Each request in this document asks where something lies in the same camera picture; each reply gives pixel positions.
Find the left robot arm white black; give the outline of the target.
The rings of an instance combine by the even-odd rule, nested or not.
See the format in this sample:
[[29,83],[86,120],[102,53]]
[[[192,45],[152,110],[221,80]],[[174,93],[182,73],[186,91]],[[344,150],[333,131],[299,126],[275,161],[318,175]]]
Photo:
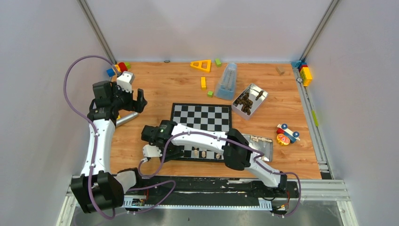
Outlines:
[[138,89],[137,99],[133,99],[132,90],[115,81],[100,81],[92,88],[95,97],[89,113],[83,117],[90,132],[87,159],[80,176],[71,180],[72,193],[84,213],[120,207],[128,190],[140,194],[144,189],[137,168],[124,169],[116,175],[110,172],[112,138],[119,111],[141,113],[147,105],[144,91]]

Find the folding chess board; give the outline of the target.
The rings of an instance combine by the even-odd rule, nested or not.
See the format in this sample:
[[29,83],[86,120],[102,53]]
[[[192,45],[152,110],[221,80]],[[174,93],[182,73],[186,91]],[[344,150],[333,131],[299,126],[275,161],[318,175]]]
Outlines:
[[[201,130],[227,132],[232,128],[232,108],[230,105],[173,103],[170,119],[182,125]],[[206,158],[201,157],[201,152],[206,151]],[[185,146],[184,155],[179,161],[224,162],[221,155],[210,150]]]

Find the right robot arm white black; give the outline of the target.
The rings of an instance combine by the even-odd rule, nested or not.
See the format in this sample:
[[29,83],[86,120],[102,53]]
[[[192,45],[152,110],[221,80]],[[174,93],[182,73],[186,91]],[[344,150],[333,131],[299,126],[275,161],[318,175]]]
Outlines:
[[263,152],[250,147],[237,129],[229,129],[227,132],[206,131],[163,120],[157,127],[144,126],[141,139],[147,142],[143,147],[146,158],[161,157],[164,162],[167,151],[180,157],[184,147],[192,146],[220,154],[225,166],[232,170],[249,171],[274,196],[282,196],[287,191],[287,176],[266,164],[262,160]]

